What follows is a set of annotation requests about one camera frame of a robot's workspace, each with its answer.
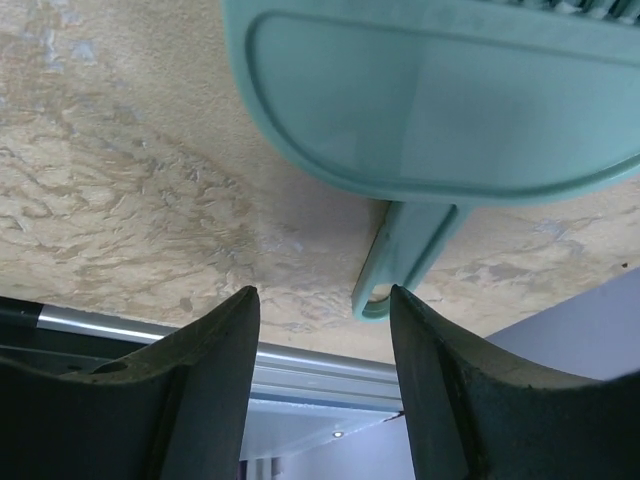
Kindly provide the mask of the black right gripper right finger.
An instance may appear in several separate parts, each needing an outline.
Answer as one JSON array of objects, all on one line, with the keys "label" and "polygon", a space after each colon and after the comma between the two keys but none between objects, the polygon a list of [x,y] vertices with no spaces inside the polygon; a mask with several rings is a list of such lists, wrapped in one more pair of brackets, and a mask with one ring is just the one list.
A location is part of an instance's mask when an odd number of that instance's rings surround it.
[{"label": "black right gripper right finger", "polygon": [[514,355],[394,286],[390,329],[419,479],[635,479],[639,377]]}]

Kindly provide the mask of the teal hand brush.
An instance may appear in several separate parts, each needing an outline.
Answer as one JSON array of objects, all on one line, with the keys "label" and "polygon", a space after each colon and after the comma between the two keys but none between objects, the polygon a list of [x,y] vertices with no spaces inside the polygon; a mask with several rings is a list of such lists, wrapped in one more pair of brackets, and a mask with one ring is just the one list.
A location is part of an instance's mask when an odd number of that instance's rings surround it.
[{"label": "teal hand brush", "polygon": [[470,212],[639,171],[635,1],[225,1],[236,86],[292,164],[390,207],[351,296],[415,289]]}]

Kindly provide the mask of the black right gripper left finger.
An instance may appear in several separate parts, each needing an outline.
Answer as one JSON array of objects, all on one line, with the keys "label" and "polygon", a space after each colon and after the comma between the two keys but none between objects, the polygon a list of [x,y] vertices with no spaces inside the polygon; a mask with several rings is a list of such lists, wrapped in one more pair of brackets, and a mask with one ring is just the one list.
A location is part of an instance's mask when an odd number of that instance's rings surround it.
[{"label": "black right gripper left finger", "polygon": [[232,479],[258,350],[247,286],[137,348],[38,327],[41,306],[1,302],[5,479]]}]

